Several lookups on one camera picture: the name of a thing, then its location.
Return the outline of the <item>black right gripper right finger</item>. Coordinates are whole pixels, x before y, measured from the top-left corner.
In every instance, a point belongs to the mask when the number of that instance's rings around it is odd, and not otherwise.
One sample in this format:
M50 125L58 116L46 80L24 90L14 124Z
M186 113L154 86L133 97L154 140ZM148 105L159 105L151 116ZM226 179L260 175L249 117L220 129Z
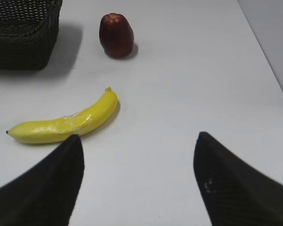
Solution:
M214 226L283 226L283 185L200 132L193 170Z

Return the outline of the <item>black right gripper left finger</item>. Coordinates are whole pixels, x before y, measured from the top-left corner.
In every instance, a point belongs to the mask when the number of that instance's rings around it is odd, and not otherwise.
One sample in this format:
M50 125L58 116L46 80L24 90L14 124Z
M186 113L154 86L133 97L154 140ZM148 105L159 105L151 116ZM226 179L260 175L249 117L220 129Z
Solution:
M78 135L71 135L0 187L0 226L67 226L83 174L83 146Z

